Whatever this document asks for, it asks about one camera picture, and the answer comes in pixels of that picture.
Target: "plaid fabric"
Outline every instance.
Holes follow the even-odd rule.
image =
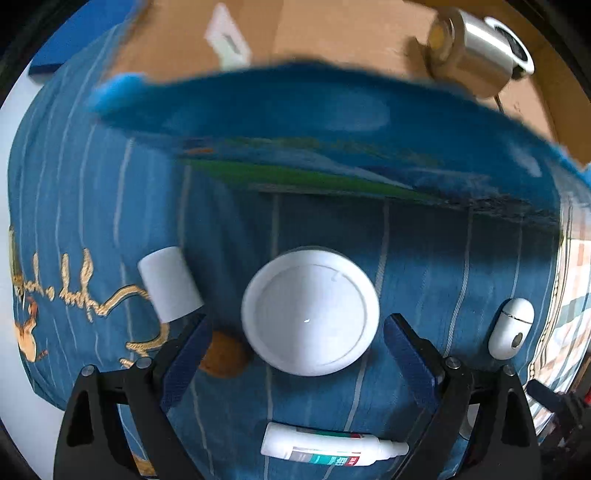
[[[591,338],[591,240],[588,212],[571,198],[563,201],[562,235],[550,308],[527,380],[537,379],[557,392],[569,390]],[[536,432],[552,414],[528,397]]]

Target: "gold embroidery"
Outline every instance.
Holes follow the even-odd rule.
[[[135,466],[138,468],[141,476],[156,476],[156,470],[149,460],[144,460],[133,453]]]
[[[8,228],[8,262],[10,263],[10,276],[12,277],[14,293],[19,301],[22,302],[25,296],[25,285],[21,263],[18,260],[17,240],[12,225]]]
[[[120,288],[104,303],[98,303],[90,297],[88,283],[92,278],[95,267],[90,256],[90,251],[83,250],[82,268],[80,269],[80,291],[70,291],[70,257],[68,254],[61,256],[61,291],[60,298],[66,305],[76,305],[80,309],[86,309],[86,317],[92,322],[92,310],[100,316],[106,317],[109,312],[120,302],[133,295],[140,295],[143,299],[149,300],[148,292],[136,285],[127,285]]]
[[[35,275],[35,280],[28,280],[24,283],[25,291],[36,291],[41,297],[47,296],[48,299],[53,301],[56,295],[54,288],[43,288],[41,282],[39,282],[39,254],[37,252],[33,254],[33,274]]]
[[[125,348],[127,348],[127,350],[131,350],[132,352],[137,353],[139,356],[148,356],[147,352],[149,350],[160,348],[166,343],[169,334],[170,325],[168,323],[161,323],[160,333],[156,338],[149,340],[147,342],[127,342],[125,344]],[[134,364],[131,360],[128,360],[126,358],[120,358],[119,363],[121,363],[121,365],[123,365],[125,368],[129,368]]]
[[[29,362],[36,362],[47,355],[47,350],[43,350],[37,356],[37,343],[33,337],[33,329],[37,325],[37,302],[32,297],[27,297],[27,300],[29,301],[29,318],[22,325],[14,322],[14,334],[25,358]]]

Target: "screw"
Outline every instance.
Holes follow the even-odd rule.
[[[505,373],[505,375],[508,375],[509,377],[512,377],[516,374],[515,368],[513,368],[512,365],[503,365],[503,372]]]
[[[150,365],[152,365],[152,359],[149,356],[138,358],[135,363],[135,366],[141,369],[148,368]]]
[[[95,372],[95,366],[94,365],[86,365],[85,367],[82,367],[82,370],[80,370],[80,373],[82,374],[83,377],[89,377],[94,372]]]
[[[460,362],[457,358],[455,358],[453,356],[448,356],[445,359],[445,364],[453,370],[457,370],[458,368],[460,368],[462,366],[462,362]]]

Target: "white bowl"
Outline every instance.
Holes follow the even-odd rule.
[[[374,285],[337,252],[304,248],[275,258],[242,299],[242,326],[258,355],[293,375],[326,375],[355,362],[379,324]]]

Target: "cardboard box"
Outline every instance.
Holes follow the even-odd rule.
[[[432,7],[458,2],[425,3],[227,0],[224,5],[248,44],[252,64],[306,57],[424,81],[428,73],[421,45],[426,43],[436,16]],[[459,3],[476,15],[491,15],[506,22],[522,36],[530,50],[545,45],[537,30],[500,0],[487,7],[469,0]],[[118,73],[143,72],[152,82],[167,83],[219,71],[220,59],[206,40],[207,27],[219,4],[217,0],[147,1],[132,23],[106,78]],[[544,138],[562,140],[555,136],[536,79],[510,82],[499,97],[507,115]],[[497,108],[492,99],[483,103]],[[574,151],[585,157],[579,148]]]

